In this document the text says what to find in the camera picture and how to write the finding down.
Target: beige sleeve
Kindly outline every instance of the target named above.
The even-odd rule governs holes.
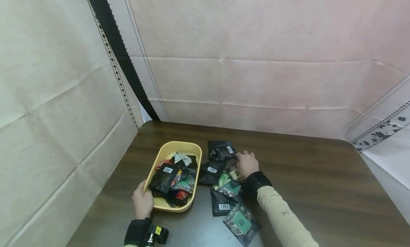
[[[319,247],[286,201],[271,186],[257,191],[257,201],[268,214],[273,230],[283,247]]]

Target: yellow plastic tray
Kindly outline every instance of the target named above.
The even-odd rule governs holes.
[[[159,164],[163,160],[172,158],[172,156],[176,152],[196,156],[198,170],[195,179],[194,192],[188,198],[188,203],[183,207],[170,207],[169,204],[165,201],[165,199],[154,198],[154,209],[166,210],[170,212],[184,212],[188,210],[189,207],[191,207],[192,201],[194,201],[197,185],[196,183],[198,182],[199,168],[201,165],[202,149],[199,147],[199,145],[189,142],[171,141],[165,143],[161,147],[161,149],[158,152],[157,158],[155,159],[154,165],[152,166],[151,171],[149,172],[148,179],[145,182],[144,192],[148,189],[148,185],[151,182],[154,174],[156,173],[155,167],[157,166],[157,164]]]

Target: wooden table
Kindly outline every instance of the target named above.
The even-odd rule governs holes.
[[[408,224],[347,142],[160,121],[141,127],[67,246],[123,245],[135,216],[132,193],[148,176],[159,148],[172,140],[198,144],[203,161],[208,140],[231,140],[237,150],[254,152],[261,171],[321,247],[410,246]],[[264,211],[257,203],[246,205],[262,224],[250,246],[281,246]],[[212,216],[209,187],[199,186],[187,212],[152,216],[170,230],[168,247],[241,246],[224,217]]]

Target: white backdrop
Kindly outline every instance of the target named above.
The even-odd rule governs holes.
[[[65,246],[142,125],[138,100],[87,0],[0,13],[0,246]]]
[[[161,120],[351,142],[410,222],[410,0],[108,1]]]

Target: black tape strip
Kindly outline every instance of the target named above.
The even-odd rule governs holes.
[[[148,115],[153,120],[159,120],[157,113],[155,112],[151,102],[148,100],[147,94],[142,87],[140,78],[132,65],[132,61],[124,45],[124,41],[122,41],[120,31],[114,19],[114,15],[112,14],[112,10],[108,4],[108,0],[89,0],[89,2],[95,12],[95,17],[98,21],[100,21],[119,66],[121,66],[121,69],[130,83],[132,90]]]

